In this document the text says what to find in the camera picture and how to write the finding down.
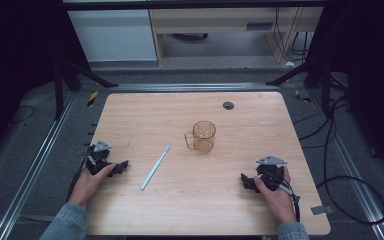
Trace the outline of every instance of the wooden panel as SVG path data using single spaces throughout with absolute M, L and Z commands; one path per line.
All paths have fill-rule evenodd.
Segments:
M 231 101 L 233 110 L 222 104 Z M 184 133 L 208 120 L 217 128 L 213 150 L 189 150 Z M 275 92 L 135 93 L 108 97 L 93 142 L 110 144 L 109 161 L 129 160 L 122 175 L 105 179 L 87 207 L 89 234 L 266 235 L 277 223 L 260 194 L 245 190 L 240 173 L 255 160 L 287 160 L 309 234 L 327 234 L 311 173 L 282 96 Z M 140 185 L 170 144 L 144 191 Z

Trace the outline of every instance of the sleeve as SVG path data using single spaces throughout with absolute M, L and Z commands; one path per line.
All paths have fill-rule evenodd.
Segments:
M 307 231 L 304 225 L 299 222 L 282 223 L 278 228 L 278 237 L 280 240 L 307 240 Z
M 77 204 L 66 203 L 46 228 L 40 240 L 84 239 L 88 225 L 86 210 Z

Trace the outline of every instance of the table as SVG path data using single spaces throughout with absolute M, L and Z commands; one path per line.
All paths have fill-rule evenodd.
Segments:
M 234 103 L 232 110 L 223 103 Z M 184 133 L 200 120 L 217 128 L 214 148 L 189 150 Z M 89 201 L 92 235 L 273 235 L 277 223 L 262 196 L 243 188 L 240 173 L 256 174 L 255 160 L 288 161 L 300 195 L 301 222 L 310 235 L 325 235 L 325 214 L 280 93 L 195 92 L 111 94 L 93 142 L 112 145 L 108 161 L 129 160 L 122 175 L 102 182 Z M 145 190 L 140 185 L 171 149 Z

